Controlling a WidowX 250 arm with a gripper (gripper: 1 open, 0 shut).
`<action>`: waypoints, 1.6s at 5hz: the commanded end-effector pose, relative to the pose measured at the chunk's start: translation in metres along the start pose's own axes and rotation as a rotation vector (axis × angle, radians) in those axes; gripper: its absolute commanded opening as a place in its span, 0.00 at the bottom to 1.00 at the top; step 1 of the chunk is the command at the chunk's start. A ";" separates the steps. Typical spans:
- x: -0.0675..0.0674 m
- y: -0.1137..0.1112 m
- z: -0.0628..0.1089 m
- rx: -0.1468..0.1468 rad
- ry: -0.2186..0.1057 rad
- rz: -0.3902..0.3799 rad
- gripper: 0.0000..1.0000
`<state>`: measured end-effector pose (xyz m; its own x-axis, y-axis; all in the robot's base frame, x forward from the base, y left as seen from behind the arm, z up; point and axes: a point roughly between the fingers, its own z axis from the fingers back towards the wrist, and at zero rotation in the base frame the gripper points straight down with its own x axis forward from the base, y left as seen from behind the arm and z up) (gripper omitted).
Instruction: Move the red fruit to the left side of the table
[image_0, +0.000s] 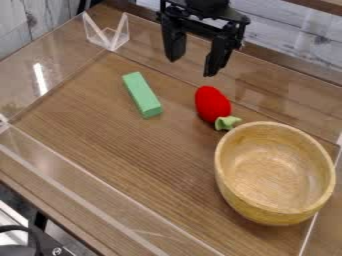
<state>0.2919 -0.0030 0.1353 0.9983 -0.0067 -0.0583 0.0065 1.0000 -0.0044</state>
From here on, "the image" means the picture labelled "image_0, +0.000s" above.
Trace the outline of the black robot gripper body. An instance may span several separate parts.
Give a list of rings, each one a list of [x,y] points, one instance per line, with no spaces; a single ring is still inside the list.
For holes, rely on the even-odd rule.
[[[238,38],[243,37],[251,23],[230,6],[230,0],[160,0],[158,18],[179,31],[211,35],[226,32]]]

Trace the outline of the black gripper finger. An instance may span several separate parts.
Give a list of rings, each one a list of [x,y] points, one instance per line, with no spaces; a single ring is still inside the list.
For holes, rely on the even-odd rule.
[[[186,52],[186,33],[182,22],[167,15],[162,15],[162,36],[164,53],[171,62],[182,58]]]
[[[235,40],[227,34],[218,34],[211,43],[211,51],[206,56],[204,77],[212,77],[219,70],[226,67],[232,50]]]

